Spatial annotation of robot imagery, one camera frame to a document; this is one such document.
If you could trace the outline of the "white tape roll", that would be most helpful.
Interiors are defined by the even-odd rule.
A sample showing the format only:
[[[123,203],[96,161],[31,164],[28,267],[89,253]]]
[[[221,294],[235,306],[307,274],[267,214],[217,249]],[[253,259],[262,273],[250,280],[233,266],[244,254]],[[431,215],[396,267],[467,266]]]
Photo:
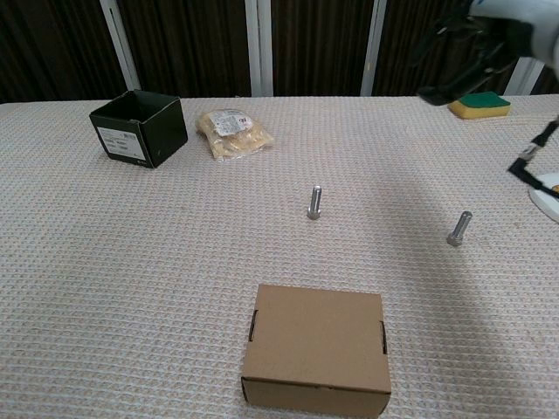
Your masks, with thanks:
[[[538,175],[537,179],[549,189],[559,193],[559,173]],[[533,188],[528,189],[528,195],[532,203],[547,217],[559,223],[559,198],[554,198],[545,192]]]

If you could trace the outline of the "dark pleated curtain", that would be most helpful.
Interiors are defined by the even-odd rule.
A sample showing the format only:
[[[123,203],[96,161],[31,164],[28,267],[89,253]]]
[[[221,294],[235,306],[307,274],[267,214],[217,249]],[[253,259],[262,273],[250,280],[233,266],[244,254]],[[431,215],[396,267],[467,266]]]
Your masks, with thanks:
[[[463,0],[388,0],[371,96],[413,96],[466,69],[477,38],[411,56]],[[252,97],[244,0],[117,0],[141,89]],[[273,96],[361,96],[374,0],[271,0]],[[477,88],[505,92],[514,64]],[[128,91],[99,0],[0,0],[0,104]],[[544,65],[531,94],[559,93]]]

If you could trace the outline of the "silver bolt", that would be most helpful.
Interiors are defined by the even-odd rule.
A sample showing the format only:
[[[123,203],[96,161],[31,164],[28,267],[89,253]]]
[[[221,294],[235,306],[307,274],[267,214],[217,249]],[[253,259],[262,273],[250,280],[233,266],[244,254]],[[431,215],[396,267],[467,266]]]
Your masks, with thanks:
[[[316,220],[321,215],[321,193],[321,186],[315,185],[312,190],[310,204],[307,208],[307,217],[311,220]]]
[[[460,215],[458,222],[456,223],[454,229],[449,233],[446,238],[446,242],[453,247],[459,247],[463,243],[463,238],[468,227],[468,224],[473,218],[471,211],[463,211]]]

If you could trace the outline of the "yellow and green sponge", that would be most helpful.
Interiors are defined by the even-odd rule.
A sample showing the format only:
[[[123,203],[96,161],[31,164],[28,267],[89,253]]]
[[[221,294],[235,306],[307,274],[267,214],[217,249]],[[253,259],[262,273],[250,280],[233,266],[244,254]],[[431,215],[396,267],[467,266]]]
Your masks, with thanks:
[[[464,120],[507,116],[511,103],[495,92],[468,93],[453,101],[448,109]]]

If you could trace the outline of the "clear bag of beige pieces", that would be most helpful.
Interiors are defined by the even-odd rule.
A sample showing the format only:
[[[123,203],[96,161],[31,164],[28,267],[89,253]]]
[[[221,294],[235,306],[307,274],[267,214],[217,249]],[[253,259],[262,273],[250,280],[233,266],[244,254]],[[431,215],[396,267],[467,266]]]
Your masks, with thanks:
[[[237,159],[270,147],[274,138],[247,113],[238,109],[218,109],[203,113],[197,131],[208,141],[216,161]]]

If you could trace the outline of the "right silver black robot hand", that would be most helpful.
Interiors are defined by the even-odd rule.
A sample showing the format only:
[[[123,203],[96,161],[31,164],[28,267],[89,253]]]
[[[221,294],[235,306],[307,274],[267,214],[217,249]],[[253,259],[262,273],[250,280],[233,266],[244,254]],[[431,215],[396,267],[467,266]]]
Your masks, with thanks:
[[[466,69],[438,86],[422,86],[417,96],[432,106],[448,106],[511,67],[534,58],[559,79],[559,0],[463,0],[441,18],[411,56],[418,65],[435,41],[447,35],[477,38]]]

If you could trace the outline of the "brown closed cardboard box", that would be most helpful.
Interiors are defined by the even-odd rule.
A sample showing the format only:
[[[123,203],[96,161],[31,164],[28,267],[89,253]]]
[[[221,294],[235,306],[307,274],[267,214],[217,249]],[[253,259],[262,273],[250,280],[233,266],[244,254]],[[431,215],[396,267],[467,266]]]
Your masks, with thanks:
[[[241,386],[251,405],[378,419],[391,397],[381,296],[259,285]]]

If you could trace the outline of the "white frame post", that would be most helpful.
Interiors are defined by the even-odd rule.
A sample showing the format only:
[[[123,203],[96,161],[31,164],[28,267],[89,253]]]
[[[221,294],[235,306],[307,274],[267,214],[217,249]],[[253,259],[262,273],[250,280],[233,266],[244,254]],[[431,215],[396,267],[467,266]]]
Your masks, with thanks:
[[[124,27],[117,0],[99,0],[109,35],[128,90],[141,90],[134,57]]]
[[[252,97],[272,97],[273,25],[271,0],[244,0]]]
[[[505,96],[530,95],[544,64],[533,58],[519,58],[507,83]]]
[[[372,95],[376,76],[376,65],[380,52],[380,45],[383,35],[383,24],[388,0],[374,0],[369,37],[365,62],[362,73],[362,83],[360,95],[369,97]]]

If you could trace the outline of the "black open cardboard box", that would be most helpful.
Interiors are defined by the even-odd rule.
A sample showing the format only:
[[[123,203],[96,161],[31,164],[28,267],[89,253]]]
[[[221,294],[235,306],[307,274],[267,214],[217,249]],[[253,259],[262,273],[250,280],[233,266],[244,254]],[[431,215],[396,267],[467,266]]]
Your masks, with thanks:
[[[176,96],[132,90],[90,113],[107,156],[157,168],[188,141]]]

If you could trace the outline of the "beige woven tablecloth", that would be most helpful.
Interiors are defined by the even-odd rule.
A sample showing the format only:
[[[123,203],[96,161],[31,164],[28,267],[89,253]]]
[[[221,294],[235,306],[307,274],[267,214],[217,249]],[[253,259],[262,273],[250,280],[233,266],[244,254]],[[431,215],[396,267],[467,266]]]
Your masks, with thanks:
[[[559,419],[559,224],[508,173],[559,94],[511,104],[185,99],[155,169],[107,157],[96,100],[0,105],[0,418],[294,419],[241,391],[273,284],[381,295],[383,419]],[[216,161],[196,121],[218,109],[273,144]]]

